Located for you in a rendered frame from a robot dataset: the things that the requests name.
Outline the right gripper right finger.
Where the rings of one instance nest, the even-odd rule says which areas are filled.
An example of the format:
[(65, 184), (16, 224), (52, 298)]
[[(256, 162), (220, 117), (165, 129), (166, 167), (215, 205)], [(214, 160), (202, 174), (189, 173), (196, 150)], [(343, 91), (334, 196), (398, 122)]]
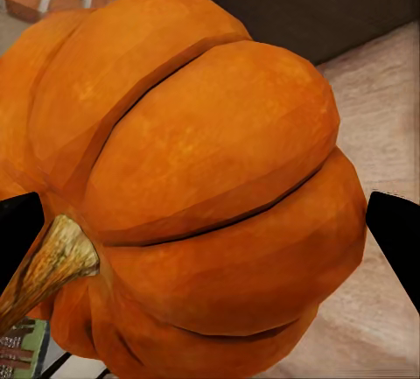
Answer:
[(420, 206), (373, 192), (366, 223), (420, 314)]

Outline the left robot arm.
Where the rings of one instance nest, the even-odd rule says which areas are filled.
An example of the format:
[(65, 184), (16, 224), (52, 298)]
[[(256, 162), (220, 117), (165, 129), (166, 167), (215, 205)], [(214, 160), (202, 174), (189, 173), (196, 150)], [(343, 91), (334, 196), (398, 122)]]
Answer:
[(103, 361), (65, 352), (38, 379), (102, 379), (107, 373)]

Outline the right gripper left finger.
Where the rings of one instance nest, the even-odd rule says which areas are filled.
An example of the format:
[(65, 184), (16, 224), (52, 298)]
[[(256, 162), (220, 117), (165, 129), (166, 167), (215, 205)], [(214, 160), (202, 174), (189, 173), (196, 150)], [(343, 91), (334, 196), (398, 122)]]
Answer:
[(36, 192), (0, 201), (0, 295), (44, 225)]

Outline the pumpkin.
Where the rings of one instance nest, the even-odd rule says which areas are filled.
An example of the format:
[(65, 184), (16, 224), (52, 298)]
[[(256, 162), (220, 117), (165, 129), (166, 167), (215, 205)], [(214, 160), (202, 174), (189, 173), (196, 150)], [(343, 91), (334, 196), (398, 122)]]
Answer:
[(0, 201), (45, 225), (0, 338), (50, 320), (120, 379), (248, 379), (362, 263), (332, 85), (212, 0), (54, 12), (0, 58)]

